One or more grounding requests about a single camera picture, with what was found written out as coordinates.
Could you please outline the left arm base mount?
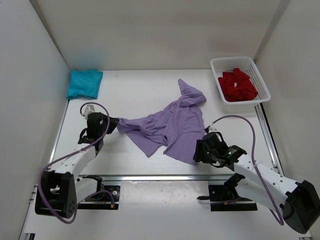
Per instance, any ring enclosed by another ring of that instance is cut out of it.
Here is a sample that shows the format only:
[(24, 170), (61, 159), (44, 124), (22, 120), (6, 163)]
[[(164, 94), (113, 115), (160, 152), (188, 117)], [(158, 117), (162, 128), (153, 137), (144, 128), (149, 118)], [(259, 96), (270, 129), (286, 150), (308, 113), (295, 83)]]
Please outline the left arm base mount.
[(98, 175), (80, 176), (75, 180), (79, 210), (118, 210), (121, 182)]

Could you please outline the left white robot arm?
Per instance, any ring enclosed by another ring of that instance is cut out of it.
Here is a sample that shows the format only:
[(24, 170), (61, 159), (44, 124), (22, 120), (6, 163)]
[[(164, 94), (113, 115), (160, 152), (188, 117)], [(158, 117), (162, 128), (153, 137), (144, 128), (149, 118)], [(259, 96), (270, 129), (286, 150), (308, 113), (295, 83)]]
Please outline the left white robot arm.
[(83, 200), (100, 200), (105, 194), (111, 194), (105, 190), (102, 177), (80, 176), (80, 173), (101, 151), (103, 134), (111, 134), (119, 121), (101, 112), (86, 116), (87, 127), (79, 135), (77, 153), (47, 167), (40, 176), (35, 200), (35, 212), (38, 215), (58, 216), (68, 222), (76, 216)]

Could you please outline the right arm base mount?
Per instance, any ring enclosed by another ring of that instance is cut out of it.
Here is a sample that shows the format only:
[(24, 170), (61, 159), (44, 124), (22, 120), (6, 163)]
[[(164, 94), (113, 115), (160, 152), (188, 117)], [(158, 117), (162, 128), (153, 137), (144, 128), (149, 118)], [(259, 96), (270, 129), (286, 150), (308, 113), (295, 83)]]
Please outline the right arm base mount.
[(257, 204), (251, 199), (238, 195), (236, 187), (243, 175), (234, 173), (224, 183), (209, 183), (208, 195), (197, 197), (200, 203), (210, 205), (211, 212), (249, 212), (257, 211)]

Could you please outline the lilac t shirt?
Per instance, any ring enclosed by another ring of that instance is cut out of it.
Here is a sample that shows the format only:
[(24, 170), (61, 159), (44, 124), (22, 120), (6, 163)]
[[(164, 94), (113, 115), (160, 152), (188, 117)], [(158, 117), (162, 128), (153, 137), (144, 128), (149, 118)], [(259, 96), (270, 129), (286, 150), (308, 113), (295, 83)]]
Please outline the lilac t shirt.
[(136, 119), (120, 118), (117, 130), (130, 140), (149, 158), (160, 147), (163, 154), (196, 166), (193, 160), (196, 143), (205, 135), (203, 113), (200, 104), (207, 101), (198, 89), (179, 79), (181, 96), (163, 110)]

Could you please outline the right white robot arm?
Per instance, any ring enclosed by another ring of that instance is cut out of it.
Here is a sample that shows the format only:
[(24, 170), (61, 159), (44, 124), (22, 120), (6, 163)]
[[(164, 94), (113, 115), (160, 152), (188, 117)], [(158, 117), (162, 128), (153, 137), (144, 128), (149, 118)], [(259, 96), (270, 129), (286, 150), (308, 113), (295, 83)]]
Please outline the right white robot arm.
[(193, 159), (198, 163), (233, 171), (222, 185), (210, 185), (208, 196), (213, 211), (223, 211), (228, 203), (250, 200), (274, 212), (294, 231), (306, 234), (320, 217), (320, 198), (308, 181), (298, 182), (253, 160), (244, 149), (227, 146), (220, 132), (210, 132), (197, 140)]

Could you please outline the teal t shirt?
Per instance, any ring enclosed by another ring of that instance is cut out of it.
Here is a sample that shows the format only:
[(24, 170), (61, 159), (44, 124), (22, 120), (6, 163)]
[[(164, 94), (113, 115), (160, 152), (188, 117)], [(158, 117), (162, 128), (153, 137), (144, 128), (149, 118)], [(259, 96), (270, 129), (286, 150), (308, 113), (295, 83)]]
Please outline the teal t shirt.
[(85, 98), (96, 100), (98, 98), (103, 72), (95, 69), (72, 70), (66, 95), (67, 100)]

